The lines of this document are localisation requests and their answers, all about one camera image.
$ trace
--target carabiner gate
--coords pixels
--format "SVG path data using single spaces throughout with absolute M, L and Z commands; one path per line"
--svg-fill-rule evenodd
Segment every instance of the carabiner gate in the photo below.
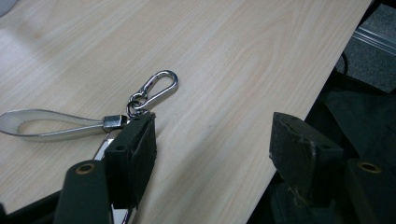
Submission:
M 173 79 L 173 83 L 165 88 L 164 90 L 158 92 L 157 94 L 151 96 L 149 98 L 149 91 L 155 86 L 155 84 L 160 80 L 162 77 L 170 77 Z M 135 117 L 138 114 L 146 113 L 147 112 L 147 107 L 154 102 L 156 102 L 158 99 L 161 97 L 165 97 L 172 93 L 173 91 L 176 90 L 177 88 L 177 75 L 168 70 L 163 70 L 161 72 L 158 72 L 154 76 L 152 76 L 143 86 L 140 88 L 140 90 L 133 94 L 129 98 L 128 105 L 126 106 L 126 111 L 127 114 L 130 118 Z

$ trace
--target gray lanyard loop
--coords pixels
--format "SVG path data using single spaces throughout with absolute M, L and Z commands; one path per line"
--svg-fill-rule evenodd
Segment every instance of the gray lanyard loop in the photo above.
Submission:
M 173 79 L 171 86 L 148 98 L 148 92 L 162 77 Z M 148 112 L 147 106 L 157 101 L 159 98 L 168 95 L 177 87 L 177 76 L 171 71 L 161 71 L 152 76 L 148 82 L 134 95 L 130 97 L 127 105 L 127 113 L 130 118 Z M 75 123 L 79 127 L 61 130 L 52 133 L 21 133 L 20 128 L 23 123 L 34 120 L 58 120 Z M 122 129 L 128 123 L 128 118 L 123 115 L 106 116 L 102 120 L 84 119 L 72 115 L 42 109 L 25 109 L 9 111 L 0 116 L 0 132 L 17 136 L 24 140 L 35 142 L 55 142 L 70 140 L 98 133 L 110 133 L 113 130 Z

